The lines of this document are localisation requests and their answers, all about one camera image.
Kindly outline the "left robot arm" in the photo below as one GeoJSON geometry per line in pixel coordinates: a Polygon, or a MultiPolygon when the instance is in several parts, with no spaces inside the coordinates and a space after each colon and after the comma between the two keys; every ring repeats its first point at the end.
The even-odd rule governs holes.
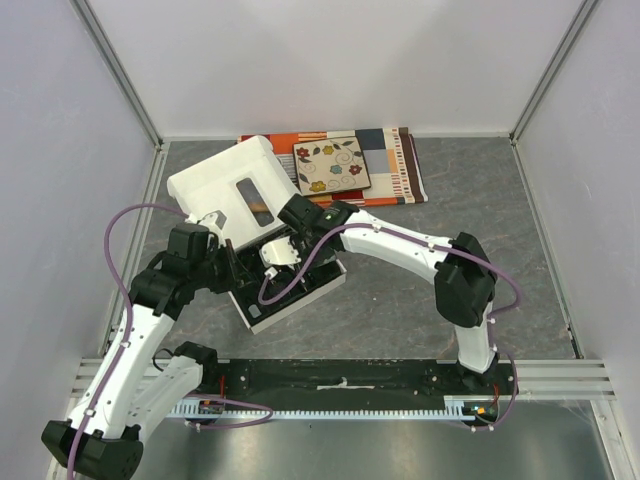
{"type": "Polygon", "coordinates": [[[69,417],[51,420],[43,444],[70,479],[129,479],[144,443],[189,393],[216,393],[220,368],[214,349],[186,342],[146,389],[140,383],[160,343],[197,291],[221,294],[237,284],[241,265],[230,240],[208,228],[175,226],[165,250],[125,292],[124,318],[91,384],[69,417]]]}

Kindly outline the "white hair clipper kit box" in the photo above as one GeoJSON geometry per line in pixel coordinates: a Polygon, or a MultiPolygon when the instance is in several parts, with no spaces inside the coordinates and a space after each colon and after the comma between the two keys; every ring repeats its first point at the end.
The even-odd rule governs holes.
{"type": "MultiPolygon", "coordinates": [[[[258,302],[265,279],[259,249],[266,242],[292,236],[277,218],[286,202],[299,192],[280,164],[269,140],[253,136],[206,158],[167,180],[168,194],[187,215],[198,218],[214,210],[227,217],[220,245],[231,239],[240,261],[250,272],[250,283],[229,296],[246,327],[254,334],[320,299],[345,283],[346,269],[335,257],[305,273],[286,297],[272,305],[258,302]]],[[[295,277],[305,260],[293,268],[279,267],[264,296],[271,298],[295,277]]]]}

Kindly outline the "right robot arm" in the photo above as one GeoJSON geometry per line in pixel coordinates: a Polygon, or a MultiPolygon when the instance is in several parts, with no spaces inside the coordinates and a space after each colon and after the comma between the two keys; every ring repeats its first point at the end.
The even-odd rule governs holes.
{"type": "Polygon", "coordinates": [[[327,247],[374,257],[426,280],[434,287],[438,313],[454,326],[460,386],[477,394],[496,381],[499,354],[490,345],[488,316],[497,276],[474,236],[430,236],[341,201],[322,208],[298,194],[278,218],[307,248],[305,266],[327,247]]]}

